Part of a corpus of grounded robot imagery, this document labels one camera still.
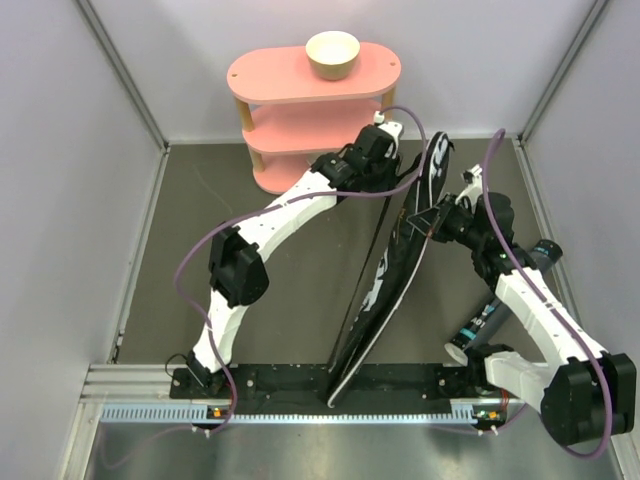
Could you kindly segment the black racket bag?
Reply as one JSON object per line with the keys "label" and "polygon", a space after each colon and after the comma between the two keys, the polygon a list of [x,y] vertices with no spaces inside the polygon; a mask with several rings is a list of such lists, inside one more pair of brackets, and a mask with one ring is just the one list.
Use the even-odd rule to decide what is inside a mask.
{"label": "black racket bag", "polygon": [[409,289],[422,257],[427,239],[407,218],[437,203],[446,182],[450,151],[453,145],[447,133],[436,132],[423,152],[416,155],[415,170],[420,161],[425,165],[420,176],[408,189],[398,211],[389,240],[377,263],[375,275],[350,326],[341,327],[343,345],[335,344],[327,362],[329,374],[326,405],[337,406],[358,369],[373,349],[387,324],[399,308]]}

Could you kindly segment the black shuttlecock tube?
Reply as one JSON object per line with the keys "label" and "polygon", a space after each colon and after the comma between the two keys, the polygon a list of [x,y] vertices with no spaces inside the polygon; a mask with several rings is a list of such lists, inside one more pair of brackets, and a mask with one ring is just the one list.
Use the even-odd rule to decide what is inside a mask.
{"label": "black shuttlecock tube", "polygon": [[[541,239],[529,254],[544,275],[562,258],[563,251],[554,241]],[[467,351],[487,344],[511,316],[512,312],[506,305],[497,297],[490,297],[444,345],[445,351],[454,361],[466,366]]]}

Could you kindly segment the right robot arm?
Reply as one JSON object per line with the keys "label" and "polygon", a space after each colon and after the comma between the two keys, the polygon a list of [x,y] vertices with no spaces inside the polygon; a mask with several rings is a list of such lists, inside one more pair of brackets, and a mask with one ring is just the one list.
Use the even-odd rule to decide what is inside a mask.
{"label": "right robot arm", "polygon": [[535,409],[562,446],[629,433],[635,423],[637,370],[624,353],[591,339],[549,291],[532,256],[513,240],[508,196],[491,192],[475,204],[448,194],[409,216],[436,242],[455,241],[471,252],[476,273],[533,339],[546,363],[534,364],[507,346],[469,350],[469,388],[487,396],[505,389]]}

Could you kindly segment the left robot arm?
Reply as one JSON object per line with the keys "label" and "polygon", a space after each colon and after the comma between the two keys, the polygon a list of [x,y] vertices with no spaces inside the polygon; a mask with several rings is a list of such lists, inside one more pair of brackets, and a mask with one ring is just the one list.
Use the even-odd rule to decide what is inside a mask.
{"label": "left robot arm", "polygon": [[266,292],[266,262],[291,235],[315,216],[347,198],[377,198],[397,185],[399,140],[395,121],[367,125],[338,152],[323,154],[268,207],[222,225],[212,236],[210,303],[202,334],[188,355],[192,384],[205,396],[226,387],[222,368],[242,318]]}

